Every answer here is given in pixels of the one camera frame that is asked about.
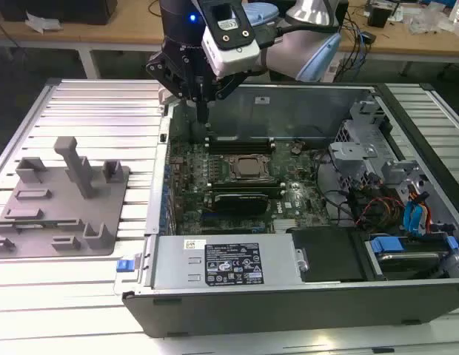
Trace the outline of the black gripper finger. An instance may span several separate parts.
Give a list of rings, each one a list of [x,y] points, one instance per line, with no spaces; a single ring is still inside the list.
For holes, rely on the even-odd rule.
[[[203,83],[203,122],[209,119],[210,102],[223,100],[249,77],[248,72],[238,72],[223,78],[210,75]]]
[[[196,118],[203,123],[203,83],[195,74],[191,59],[188,51],[178,52],[174,58],[161,51],[147,62],[146,69],[176,98],[192,101]]]

